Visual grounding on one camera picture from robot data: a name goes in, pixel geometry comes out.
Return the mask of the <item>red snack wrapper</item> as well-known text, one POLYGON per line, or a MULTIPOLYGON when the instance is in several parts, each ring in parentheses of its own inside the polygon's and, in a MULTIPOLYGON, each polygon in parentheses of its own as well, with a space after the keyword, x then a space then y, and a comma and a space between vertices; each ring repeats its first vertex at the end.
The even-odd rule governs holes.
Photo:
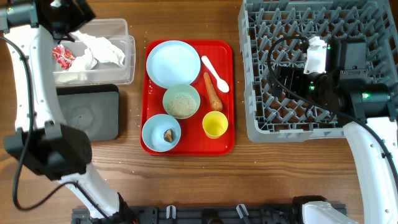
POLYGON ((55 57, 58 64, 64 70, 68 70, 76 59, 76 57, 62 44, 54 47, 52 50, 52 54, 55 57))

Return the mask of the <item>white paper napkin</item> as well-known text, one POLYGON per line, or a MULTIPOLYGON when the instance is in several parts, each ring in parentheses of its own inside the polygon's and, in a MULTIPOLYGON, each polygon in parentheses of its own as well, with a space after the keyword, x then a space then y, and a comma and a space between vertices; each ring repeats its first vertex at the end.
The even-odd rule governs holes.
POLYGON ((72 35, 82 41, 87 48, 83 56, 75 58, 68 72, 91 70, 98 62, 114 63, 119 67, 123 66, 125 53, 105 37, 95 37, 81 33, 80 31, 72 32, 72 35))

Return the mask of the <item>yellow plastic cup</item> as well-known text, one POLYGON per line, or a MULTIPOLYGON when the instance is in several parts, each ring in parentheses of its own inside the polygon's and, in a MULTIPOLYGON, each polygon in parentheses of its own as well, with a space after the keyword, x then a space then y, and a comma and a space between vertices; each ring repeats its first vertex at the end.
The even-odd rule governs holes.
POLYGON ((202 126, 210 139, 217 139, 227 131, 229 123, 222 112, 211 111, 204 116, 202 126))

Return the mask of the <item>green bowl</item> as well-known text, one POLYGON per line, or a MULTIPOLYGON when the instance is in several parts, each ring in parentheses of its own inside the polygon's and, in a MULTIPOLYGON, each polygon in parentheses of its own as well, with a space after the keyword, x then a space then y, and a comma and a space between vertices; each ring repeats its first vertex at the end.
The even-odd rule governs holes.
POLYGON ((175 85, 163 96, 162 104, 167 114, 176 119, 187 119, 199 109, 200 95, 191 85, 175 85))

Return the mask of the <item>white rice grains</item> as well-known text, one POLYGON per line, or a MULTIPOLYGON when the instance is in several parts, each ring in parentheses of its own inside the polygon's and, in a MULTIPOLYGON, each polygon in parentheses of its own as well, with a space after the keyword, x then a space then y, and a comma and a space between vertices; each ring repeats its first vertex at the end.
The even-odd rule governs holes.
POLYGON ((192 116, 197 110, 195 99, 186 93, 177 93, 171 97, 167 110, 170 115, 178 119, 185 119, 192 116))

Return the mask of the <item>brown food scrap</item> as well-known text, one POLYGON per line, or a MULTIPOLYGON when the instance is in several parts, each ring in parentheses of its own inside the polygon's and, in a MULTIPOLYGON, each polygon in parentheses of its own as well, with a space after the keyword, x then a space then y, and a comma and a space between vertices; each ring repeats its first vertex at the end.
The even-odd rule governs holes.
POLYGON ((168 129, 164 132, 164 140, 169 143, 172 143, 174 141, 173 129, 168 129))

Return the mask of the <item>small light blue bowl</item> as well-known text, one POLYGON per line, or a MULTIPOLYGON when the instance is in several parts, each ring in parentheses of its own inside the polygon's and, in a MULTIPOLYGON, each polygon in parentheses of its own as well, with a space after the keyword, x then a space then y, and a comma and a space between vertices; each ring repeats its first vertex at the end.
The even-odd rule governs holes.
POLYGON ((168 114, 157 114, 149 118, 143 125, 141 138, 144 144, 154 152, 167 152, 179 142, 182 130, 178 121, 168 114), (174 134, 172 142, 164 139, 164 133, 171 130, 174 134))

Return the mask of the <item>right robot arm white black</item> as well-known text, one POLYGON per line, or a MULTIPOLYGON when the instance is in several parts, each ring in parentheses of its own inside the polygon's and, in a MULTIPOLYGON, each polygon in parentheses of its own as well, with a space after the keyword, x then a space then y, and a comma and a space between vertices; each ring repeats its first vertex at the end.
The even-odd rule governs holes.
POLYGON ((270 69, 275 95, 328 111, 343 129, 358 175, 366 223, 397 222, 397 102, 371 83, 363 39, 300 37, 304 68, 270 69))

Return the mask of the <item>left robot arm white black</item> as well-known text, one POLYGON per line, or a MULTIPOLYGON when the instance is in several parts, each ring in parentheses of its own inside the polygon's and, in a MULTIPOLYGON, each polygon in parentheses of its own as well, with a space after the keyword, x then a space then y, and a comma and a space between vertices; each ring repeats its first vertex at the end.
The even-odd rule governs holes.
POLYGON ((4 148, 36 175, 69 188, 92 223, 137 223, 122 196, 92 164, 88 136, 66 124, 58 102, 52 49, 95 18, 86 1, 8 1, 1 6, 1 39, 16 85, 15 133, 4 148))

